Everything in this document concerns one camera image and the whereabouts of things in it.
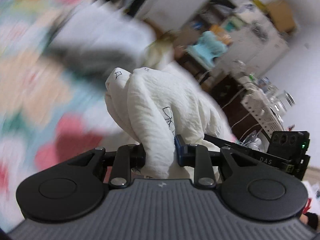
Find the cardboard box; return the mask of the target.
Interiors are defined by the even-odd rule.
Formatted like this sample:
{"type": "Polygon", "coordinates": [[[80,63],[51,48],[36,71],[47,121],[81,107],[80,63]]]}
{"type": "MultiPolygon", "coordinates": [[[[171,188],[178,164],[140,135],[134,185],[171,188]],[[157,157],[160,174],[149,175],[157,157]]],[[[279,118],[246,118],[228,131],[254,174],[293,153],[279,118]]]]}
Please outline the cardboard box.
{"type": "Polygon", "coordinates": [[[266,4],[266,10],[274,25],[280,33],[291,34],[296,29],[293,12],[285,0],[274,0],[266,4]]]}

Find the light grey garment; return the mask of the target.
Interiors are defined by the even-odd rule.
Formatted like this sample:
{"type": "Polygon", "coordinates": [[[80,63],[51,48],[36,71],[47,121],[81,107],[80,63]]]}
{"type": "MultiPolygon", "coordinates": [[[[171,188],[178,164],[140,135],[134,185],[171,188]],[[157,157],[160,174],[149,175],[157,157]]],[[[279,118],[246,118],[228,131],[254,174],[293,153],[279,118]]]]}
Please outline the light grey garment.
{"type": "Polygon", "coordinates": [[[155,32],[110,3],[82,3],[57,27],[48,50],[80,75],[106,79],[115,68],[128,72],[143,65],[155,32]]]}

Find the cream bow-print garment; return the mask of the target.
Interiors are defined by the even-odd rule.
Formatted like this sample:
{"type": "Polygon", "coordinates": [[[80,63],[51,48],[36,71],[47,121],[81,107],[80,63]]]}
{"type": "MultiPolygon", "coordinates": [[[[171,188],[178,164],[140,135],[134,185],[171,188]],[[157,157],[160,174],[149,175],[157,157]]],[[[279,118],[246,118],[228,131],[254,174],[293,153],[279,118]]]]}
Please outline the cream bow-print garment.
{"type": "Polygon", "coordinates": [[[140,173],[155,179],[193,178],[191,167],[177,163],[174,137],[218,151],[204,140],[212,135],[235,142],[217,102],[176,62],[161,70],[115,68],[106,80],[105,102],[114,121],[146,152],[140,173]]]}

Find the floral quilted bedspread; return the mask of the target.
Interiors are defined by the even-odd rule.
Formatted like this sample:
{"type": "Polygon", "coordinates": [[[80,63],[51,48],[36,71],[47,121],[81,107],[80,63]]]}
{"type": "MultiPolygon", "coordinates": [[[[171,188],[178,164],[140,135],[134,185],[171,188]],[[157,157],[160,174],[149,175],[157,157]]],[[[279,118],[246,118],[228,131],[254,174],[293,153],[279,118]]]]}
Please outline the floral quilted bedspread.
{"type": "Polygon", "coordinates": [[[123,136],[107,112],[103,82],[49,55],[63,17],[83,0],[1,0],[1,229],[23,220],[22,180],[123,136]]]}

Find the light blue chair cushion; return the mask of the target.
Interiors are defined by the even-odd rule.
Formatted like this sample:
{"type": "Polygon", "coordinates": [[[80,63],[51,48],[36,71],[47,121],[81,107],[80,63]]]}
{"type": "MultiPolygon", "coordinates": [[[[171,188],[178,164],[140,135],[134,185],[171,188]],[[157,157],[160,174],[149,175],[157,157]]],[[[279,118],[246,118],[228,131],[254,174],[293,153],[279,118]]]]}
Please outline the light blue chair cushion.
{"type": "Polygon", "coordinates": [[[206,70],[214,68],[214,59],[226,53],[227,50],[228,47],[211,31],[203,32],[194,45],[186,48],[186,52],[199,61],[206,70]]]}

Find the white power strip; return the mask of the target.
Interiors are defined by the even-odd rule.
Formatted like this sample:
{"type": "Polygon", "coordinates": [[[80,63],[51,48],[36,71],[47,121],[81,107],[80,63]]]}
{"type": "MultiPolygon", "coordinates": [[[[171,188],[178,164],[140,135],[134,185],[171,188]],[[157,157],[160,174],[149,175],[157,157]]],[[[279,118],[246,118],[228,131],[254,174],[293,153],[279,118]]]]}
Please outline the white power strip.
{"type": "Polygon", "coordinates": [[[270,102],[263,93],[259,91],[247,93],[241,104],[258,122],[269,138],[272,137],[273,132],[284,131],[282,123],[273,112],[270,102]]]}

